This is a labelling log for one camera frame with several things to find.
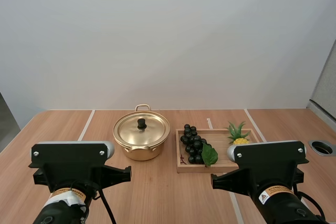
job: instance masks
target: cable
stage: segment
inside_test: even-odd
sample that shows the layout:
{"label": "cable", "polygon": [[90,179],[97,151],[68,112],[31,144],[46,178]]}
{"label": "cable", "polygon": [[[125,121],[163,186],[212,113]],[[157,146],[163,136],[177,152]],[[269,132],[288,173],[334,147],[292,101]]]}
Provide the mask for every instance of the cable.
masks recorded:
{"label": "cable", "polygon": [[112,224],[117,224],[117,222],[115,221],[115,218],[113,216],[113,213],[111,211],[111,208],[110,208],[110,206],[109,206],[109,204],[108,204],[108,202],[107,202],[107,200],[105,198],[104,192],[103,192],[102,188],[97,183],[92,182],[90,180],[86,180],[86,179],[76,179],[75,181],[73,181],[71,183],[70,190],[72,190],[72,187],[74,186],[75,183],[82,183],[84,185],[91,186],[95,190],[97,190],[99,192],[99,196],[96,197],[96,198],[93,198],[93,200],[97,200],[97,199],[101,198],[101,200],[103,201],[103,204],[104,204],[104,206],[106,208],[106,211],[107,211],[107,213],[110,216]]}
{"label": "cable", "polygon": [[108,212],[108,214],[110,216],[110,219],[111,219],[112,223],[113,224],[117,224],[117,222],[114,219],[114,216],[113,216],[113,213],[111,211],[111,208],[110,208],[109,204],[106,201],[106,198],[105,198],[105,195],[103,193],[103,190],[101,188],[99,188],[98,192],[99,192],[101,200],[103,201],[104,206],[105,206],[105,208],[106,208],[106,210],[107,210],[107,212]]}
{"label": "cable", "polygon": [[320,207],[320,205],[312,197],[310,197],[309,195],[307,195],[307,194],[305,194],[305,193],[303,193],[301,191],[298,191],[297,184],[293,185],[293,192],[299,198],[299,200],[301,200],[302,197],[305,198],[305,199],[307,199],[307,200],[309,200],[317,208],[317,210],[320,212],[321,218],[323,220],[326,220],[325,219],[326,217],[325,217],[324,212],[323,212],[322,208]]}
{"label": "cable", "polygon": [[306,198],[307,200],[309,200],[310,202],[312,202],[312,204],[320,212],[320,215],[323,218],[323,220],[325,220],[326,217],[325,217],[324,212],[323,212],[322,208],[320,207],[320,205],[312,197],[310,197],[309,195],[307,195],[307,194],[305,194],[305,193],[303,193],[301,191],[298,191],[298,193],[300,194],[301,197]]}

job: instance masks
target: bunch of grapes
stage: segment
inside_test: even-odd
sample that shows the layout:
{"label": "bunch of grapes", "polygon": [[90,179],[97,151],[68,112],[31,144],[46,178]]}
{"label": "bunch of grapes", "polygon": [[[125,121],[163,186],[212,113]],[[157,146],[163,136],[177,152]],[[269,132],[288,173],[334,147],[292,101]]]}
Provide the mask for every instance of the bunch of grapes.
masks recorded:
{"label": "bunch of grapes", "polygon": [[180,138],[181,142],[186,145],[185,151],[189,153],[188,161],[190,164],[204,164],[202,158],[203,144],[207,144],[204,138],[201,138],[196,131],[195,126],[186,124],[184,126],[184,135]]}

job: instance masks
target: white line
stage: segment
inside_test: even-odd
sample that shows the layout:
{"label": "white line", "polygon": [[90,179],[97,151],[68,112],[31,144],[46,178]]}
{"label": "white line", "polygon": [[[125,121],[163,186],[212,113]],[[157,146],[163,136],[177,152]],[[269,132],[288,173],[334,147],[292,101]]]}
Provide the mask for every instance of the white line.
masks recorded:
{"label": "white line", "polygon": [[[209,129],[213,129],[210,118],[207,118],[206,120],[208,121]],[[240,208],[239,208],[239,205],[238,205],[238,202],[237,202],[236,195],[231,191],[229,191],[229,194],[230,194],[230,198],[231,198],[231,201],[232,201],[233,209],[235,210],[237,223],[238,224],[244,224],[244,220],[243,220],[243,217],[242,217],[242,213],[240,212]]]}
{"label": "white line", "polygon": [[[250,115],[250,113],[248,112],[247,109],[244,109],[247,117],[250,119],[251,123],[253,124],[254,128],[256,129],[256,131],[258,132],[260,138],[262,139],[263,142],[267,142],[266,138],[264,137],[264,135],[262,134],[262,132],[260,131],[259,127],[257,126],[256,122],[253,120],[252,116]],[[309,209],[307,203],[305,202],[305,200],[303,198],[301,198],[301,202]]]}
{"label": "white line", "polygon": [[89,116],[89,118],[88,118],[88,121],[86,122],[86,124],[85,124],[85,126],[84,126],[84,128],[83,128],[83,130],[82,130],[82,133],[80,134],[80,136],[79,136],[79,138],[78,138],[77,141],[82,141],[82,139],[83,139],[83,137],[84,137],[84,135],[85,135],[85,133],[86,133],[86,130],[88,129],[89,124],[90,124],[90,122],[91,122],[91,120],[92,120],[92,118],[93,118],[94,112],[95,112],[95,110],[92,110],[92,111],[91,111],[91,114],[90,114],[90,116]]}
{"label": "white line", "polygon": [[210,118],[207,118],[206,120],[208,121],[209,129],[213,129]]}
{"label": "white line", "polygon": [[247,117],[250,119],[251,123],[253,124],[254,128],[256,129],[256,131],[258,132],[261,140],[266,143],[266,138],[264,137],[264,135],[262,134],[262,132],[260,131],[260,129],[258,128],[257,124],[255,123],[255,121],[253,120],[252,116],[250,115],[250,113],[248,113],[247,109],[244,109]]}

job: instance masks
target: wooden tray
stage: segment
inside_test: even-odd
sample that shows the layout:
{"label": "wooden tray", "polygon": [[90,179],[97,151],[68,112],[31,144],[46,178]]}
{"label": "wooden tray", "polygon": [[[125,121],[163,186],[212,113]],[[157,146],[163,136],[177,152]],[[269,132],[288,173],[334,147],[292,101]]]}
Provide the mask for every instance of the wooden tray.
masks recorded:
{"label": "wooden tray", "polygon": [[[242,133],[251,131],[247,137],[250,143],[259,143],[256,134],[252,129],[242,129]],[[226,151],[230,147],[231,139],[229,130],[227,129],[205,129],[197,130],[197,133],[202,138],[205,138],[209,144],[218,153],[218,161],[211,167],[205,167],[205,165],[193,165],[188,162],[189,153],[185,151],[185,145],[180,141],[180,137],[183,135],[184,130],[176,130],[176,152],[177,152],[177,172],[178,173],[229,173],[238,168],[236,163],[231,162]]]}

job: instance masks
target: pot handle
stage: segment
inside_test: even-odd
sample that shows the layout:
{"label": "pot handle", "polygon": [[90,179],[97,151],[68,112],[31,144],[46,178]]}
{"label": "pot handle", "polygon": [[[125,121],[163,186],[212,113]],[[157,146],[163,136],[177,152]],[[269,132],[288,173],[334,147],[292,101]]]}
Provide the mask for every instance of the pot handle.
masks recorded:
{"label": "pot handle", "polygon": [[138,108],[139,107],[147,107],[148,108],[148,111],[152,111],[151,110],[151,107],[149,107],[148,104],[139,104],[138,106],[135,107],[135,111],[138,111]]}
{"label": "pot handle", "polygon": [[154,152],[156,150],[156,147],[153,148],[153,149],[150,149],[148,146],[132,146],[131,148],[127,149],[127,148],[124,148],[125,151],[127,151],[128,153],[129,152],[133,152],[135,150],[151,150],[152,152]]}
{"label": "pot handle", "polygon": [[149,150],[150,148],[148,146],[132,146],[129,149],[125,148],[125,151],[127,152],[133,152],[135,150]]}

